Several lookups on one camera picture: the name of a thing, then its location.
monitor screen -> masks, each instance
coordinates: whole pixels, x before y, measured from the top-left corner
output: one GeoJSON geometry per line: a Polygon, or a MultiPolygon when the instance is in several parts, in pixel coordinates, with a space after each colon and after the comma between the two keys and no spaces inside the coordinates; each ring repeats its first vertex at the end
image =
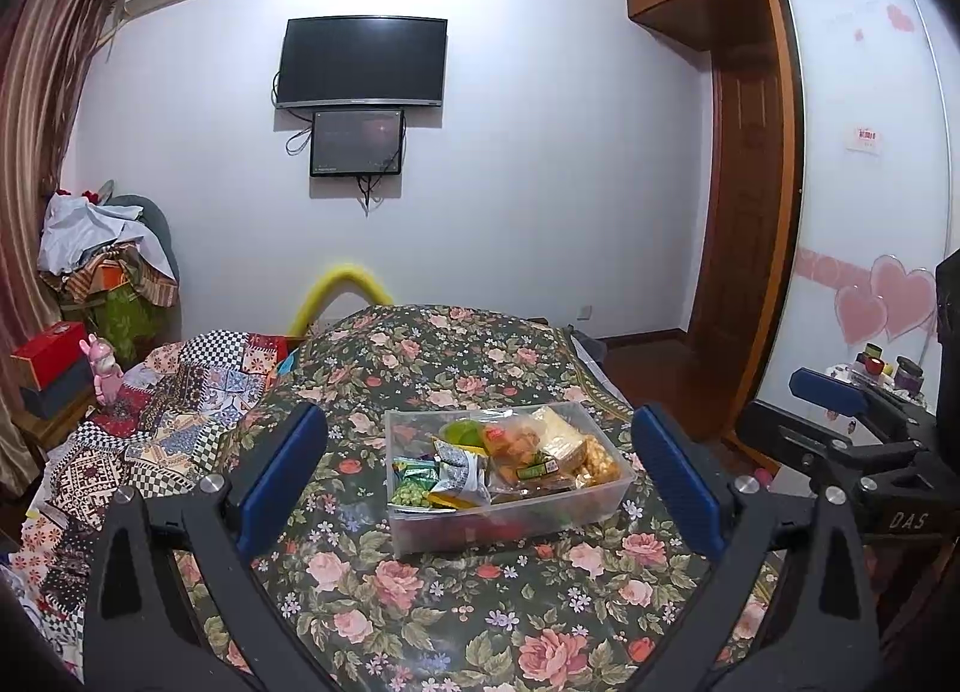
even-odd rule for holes
{"type": "Polygon", "coordinates": [[[302,17],[287,22],[277,107],[443,100],[446,20],[302,17]]]}
{"type": "Polygon", "coordinates": [[[400,174],[400,110],[314,113],[310,176],[400,174]]]}

yellow foam tube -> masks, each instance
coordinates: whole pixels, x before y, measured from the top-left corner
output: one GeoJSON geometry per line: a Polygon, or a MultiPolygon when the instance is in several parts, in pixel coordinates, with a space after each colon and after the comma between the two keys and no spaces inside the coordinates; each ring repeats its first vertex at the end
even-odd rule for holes
{"type": "Polygon", "coordinates": [[[334,287],[341,283],[352,283],[357,286],[363,291],[371,305],[392,305],[394,303],[392,296],[383,290],[383,286],[373,279],[373,275],[366,269],[354,265],[335,266],[320,280],[316,281],[310,289],[310,293],[307,294],[299,313],[296,314],[294,322],[290,325],[287,337],[303,337],[309,329],[310,322],[317,310],[320,310],[320,306],[325,303],[334,287]]]}

metal screw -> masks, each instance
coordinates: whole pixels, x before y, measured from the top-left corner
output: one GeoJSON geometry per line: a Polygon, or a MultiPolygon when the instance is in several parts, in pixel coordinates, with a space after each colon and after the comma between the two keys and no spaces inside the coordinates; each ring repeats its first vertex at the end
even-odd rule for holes
{"type": "Polygon", "coordinates": [[[220,473],[211,473],[200,479],[200,491],[205,491],[207,494],[216,494],[224,487],[224,483],[224,477],[220,473]]]}
{"type": "Polygon", "coordinates": [[[130,500],[133,500],[134,494],[136,494],[136,491],[133,489],[133,486],[127,486],[126,484],[117,486],[113,492],[113,501],[120,505],[126,505],[130,500]]]}
{"type": "Polygon", "coordinates": [[[740,494],[757,494],[760,491],[760,481],[752,475],[739,475],[733,480],[733,487],[740,494]]]}
{"type": "Polygon", "coordinates": [[[834,505],[843,505],[847,501],[847,494],[843,489],[840,489],[839,486],[827,486],[827,489],[824,491],[824,497],[827,498],[827,502],[833,503],[834,505]]]}

bed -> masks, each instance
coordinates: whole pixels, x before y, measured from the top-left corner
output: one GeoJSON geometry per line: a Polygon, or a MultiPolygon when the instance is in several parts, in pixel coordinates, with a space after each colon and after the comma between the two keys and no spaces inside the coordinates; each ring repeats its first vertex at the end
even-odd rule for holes
{"type": "MultiPolygon", "coordinates": [[[[82,424],[49,469],[13,559],[78,675],[85,565],[112,489],[190,489],[203,472],[243,462],[304,399],[328,417],[328,450],[285,532],[251,567],[344,690],[607,690],[650,655],[706,572],[632,453],[632,409],[562,329],[467,308],[373,307],[306,339],[278,374],[281,351],[280,339],[243,332],[158,349],[145,363],[152,375],[131,387],[149,396],[121,412],[126,436],[82,424]],[[384,412],[553,401],[583,403],[637,472],[616,515],[552,537],[392,557],[384,412]],[[64,465],[78,461],[85,467],[64,465]],[[99,481],[90,496],[65,499],[64,484],[78,489],[85,473],[99,481]]],[[[179,570],[212,650],[245,667],[188,553],[179,570]]],[[[719,660],[745,654],[775,582],[764,568],[719,660]]]]}

black television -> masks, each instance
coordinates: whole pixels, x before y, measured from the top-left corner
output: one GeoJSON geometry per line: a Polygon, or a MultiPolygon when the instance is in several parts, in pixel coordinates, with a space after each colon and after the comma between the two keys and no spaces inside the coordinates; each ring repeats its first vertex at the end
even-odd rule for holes
{"type": "Polygon", "coordinates": [[[446,20],[299,17],[287,20],[277,107],[443,102],[446,20]]]}

